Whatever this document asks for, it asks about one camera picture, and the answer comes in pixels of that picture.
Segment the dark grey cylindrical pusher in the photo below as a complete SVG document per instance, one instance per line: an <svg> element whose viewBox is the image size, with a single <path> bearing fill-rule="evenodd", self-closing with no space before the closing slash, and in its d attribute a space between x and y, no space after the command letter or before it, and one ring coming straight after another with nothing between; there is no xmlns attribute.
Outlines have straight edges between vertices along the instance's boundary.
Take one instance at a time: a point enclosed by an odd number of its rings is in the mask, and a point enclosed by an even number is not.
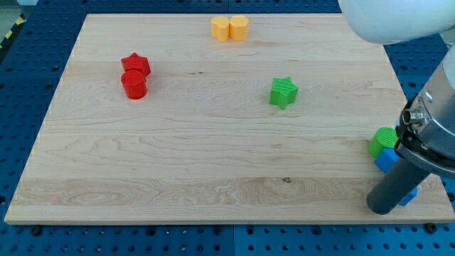
<svg viewBox="0 0 455 256"><path fill-rule="evenodd" d="M399 158L380 182L367 195L366 203L372 212L385 215L408 196L429 172Z"/></svg>

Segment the silver tool flange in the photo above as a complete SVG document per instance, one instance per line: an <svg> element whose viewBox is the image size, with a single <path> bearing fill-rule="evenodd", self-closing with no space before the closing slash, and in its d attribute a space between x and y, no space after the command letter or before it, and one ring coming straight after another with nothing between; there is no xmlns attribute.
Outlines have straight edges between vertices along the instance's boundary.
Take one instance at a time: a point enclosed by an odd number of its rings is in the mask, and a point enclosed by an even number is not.
<svg viewBox="0 0 455 256"><path fill-rule="evenodd" d="M416 167L447 178L454 177L454 87L427 83L409 101L397 126L395 151Z"/></svg>

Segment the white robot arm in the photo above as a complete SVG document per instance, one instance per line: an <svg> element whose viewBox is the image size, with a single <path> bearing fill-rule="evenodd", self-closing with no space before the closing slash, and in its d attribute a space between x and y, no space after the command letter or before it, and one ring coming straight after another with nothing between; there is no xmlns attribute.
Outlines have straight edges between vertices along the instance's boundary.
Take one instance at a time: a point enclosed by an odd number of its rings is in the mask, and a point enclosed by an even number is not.
<svg viewBox="0 0 455 256"><path fill-rule="evenodd" d="M363 40L391 45L454 27L452 0L340 0ZM389 213L430 174L454 177L454 50L400 114L394 151L399 159L368 194L371 211Z"/></svg>

